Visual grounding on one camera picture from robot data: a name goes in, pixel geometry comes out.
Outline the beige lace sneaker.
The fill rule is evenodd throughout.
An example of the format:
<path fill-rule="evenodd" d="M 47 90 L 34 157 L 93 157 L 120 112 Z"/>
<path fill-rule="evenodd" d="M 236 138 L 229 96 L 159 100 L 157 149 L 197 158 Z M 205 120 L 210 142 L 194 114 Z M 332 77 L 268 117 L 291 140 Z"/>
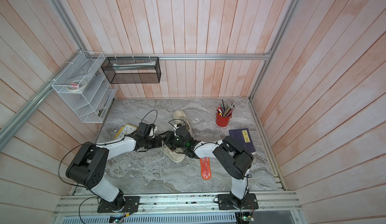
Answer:
<path fill-rule="evenodd" d="M 173 121 L 175 124 L 181 124 L 185 126 L 191 136 L 195 137 L 195 132 L 193 130 L 192 124 L 184 111 L 180 109 L 176 110 L 173 115 Z"/>
<path fill-rule="evenodd" d="M 166 144 L 163 144 L 161 151 L 165 153 L 173 162 L 180 163 L 185 159 L 185 154 L 182 148 L 171 150 Z"/>

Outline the red insole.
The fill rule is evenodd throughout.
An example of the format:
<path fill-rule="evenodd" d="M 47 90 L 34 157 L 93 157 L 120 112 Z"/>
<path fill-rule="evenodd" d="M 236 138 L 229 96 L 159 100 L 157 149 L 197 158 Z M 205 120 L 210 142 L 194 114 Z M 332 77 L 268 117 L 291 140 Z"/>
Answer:
<path fill-rule="evenodd" d="M 204 180 L 209 180 L 212 176 L 210 167 L 210 158 L 205 157 L 200 159 L 201 176 Z"/>

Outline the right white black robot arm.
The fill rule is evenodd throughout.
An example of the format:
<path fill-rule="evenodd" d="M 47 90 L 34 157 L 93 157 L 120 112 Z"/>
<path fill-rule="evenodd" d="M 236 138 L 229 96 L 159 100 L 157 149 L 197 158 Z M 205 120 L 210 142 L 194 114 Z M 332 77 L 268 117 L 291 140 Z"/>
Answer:
<path fill-rule="evenodd" d="M 253 162 L 253 155 L 231 136 L 219 141 L 205 142 L 193 139 L 185 126 L 175 131 L 167 131 L 162 138 L 168 149 L 180 148 L 182 153 L 192 159 L 215 158 L 231 176 L 232 188 L 229 194 L 218 195 L 219 209 L 232 207 L 243 209 L 254 197 L 249 191 L 248 179 Z"/>

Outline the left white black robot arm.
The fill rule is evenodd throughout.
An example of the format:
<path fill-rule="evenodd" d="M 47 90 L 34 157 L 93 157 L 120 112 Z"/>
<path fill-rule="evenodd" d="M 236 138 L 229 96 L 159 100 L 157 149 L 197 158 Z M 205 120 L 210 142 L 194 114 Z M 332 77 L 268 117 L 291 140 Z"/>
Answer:
<path fill-rule="evenodd" d="M 161 147 L 162 140 L 155 137 L 156 130 L 155 124 L 142 122 L 134 132 L 119 140 L 81 144 L 66 170 L 66 177 L 98 196 L 114 212 L 120 211 L 125 205 L 124 194 L 104 176 L 107 161 L 123 153 Z"/>

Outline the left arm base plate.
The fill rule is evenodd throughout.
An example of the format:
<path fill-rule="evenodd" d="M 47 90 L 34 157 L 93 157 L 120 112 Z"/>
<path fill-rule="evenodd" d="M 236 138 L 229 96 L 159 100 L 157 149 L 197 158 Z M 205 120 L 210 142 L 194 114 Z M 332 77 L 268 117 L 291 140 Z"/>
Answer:
<path fill-rule="evenodd" d="M 97 213 L 135 213 L 138 211 L 140 196 L 118 196 L 113 202 L 100 201 Z"/>

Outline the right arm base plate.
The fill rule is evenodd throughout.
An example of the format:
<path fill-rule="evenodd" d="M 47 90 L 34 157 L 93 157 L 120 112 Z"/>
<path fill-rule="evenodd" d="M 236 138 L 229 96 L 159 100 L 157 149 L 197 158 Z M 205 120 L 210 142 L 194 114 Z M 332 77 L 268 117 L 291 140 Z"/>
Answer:
<path fill-rule="evenodd" d="M 259 209 L 256 195 L 248 193 L 243 199 L 238 199 L 232 194 L 219 194 L 216 203 L 220 210 L 257 210 Z"/>

